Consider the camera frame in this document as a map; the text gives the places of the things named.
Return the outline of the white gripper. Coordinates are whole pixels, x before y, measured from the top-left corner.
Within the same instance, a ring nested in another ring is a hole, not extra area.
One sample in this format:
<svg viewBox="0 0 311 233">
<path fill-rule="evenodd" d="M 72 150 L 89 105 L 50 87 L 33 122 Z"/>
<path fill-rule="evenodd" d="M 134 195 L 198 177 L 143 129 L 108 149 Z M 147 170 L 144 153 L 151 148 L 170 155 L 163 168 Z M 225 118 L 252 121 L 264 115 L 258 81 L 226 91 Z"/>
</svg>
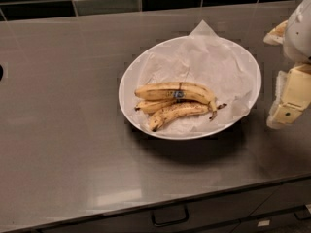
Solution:
<svg viewBox="0 0 311 233">
<path fill-rule="evenodd" d="M 311 63 L 311 0 L 303 0 L 288 21 L 274 27 L 263 41 L 283 44 L 286 57 L 293 62 Z M 266 121 L 272 129 L 293 124 L 311 103 L 311 65 L 301 63 L 278 73 L 275 100 Z"/>
</svg>

